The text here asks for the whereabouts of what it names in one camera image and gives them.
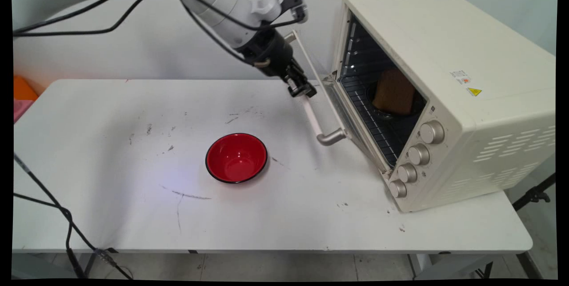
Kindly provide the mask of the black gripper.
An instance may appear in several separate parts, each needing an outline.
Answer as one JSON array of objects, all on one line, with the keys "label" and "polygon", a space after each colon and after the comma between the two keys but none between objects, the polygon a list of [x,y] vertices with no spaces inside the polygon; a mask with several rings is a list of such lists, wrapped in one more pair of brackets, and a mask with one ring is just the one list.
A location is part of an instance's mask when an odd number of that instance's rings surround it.
[{"label": "black gripper", "polygon": [[311,98],[317,94],[317,90],[293,58],[291,45],[276,29],[256,32],[250,41],[240,47],[240,53],[250,62],[270,61],[266,67],[258,69],[267,77],[286,77],[285,81],[291,97]]}]

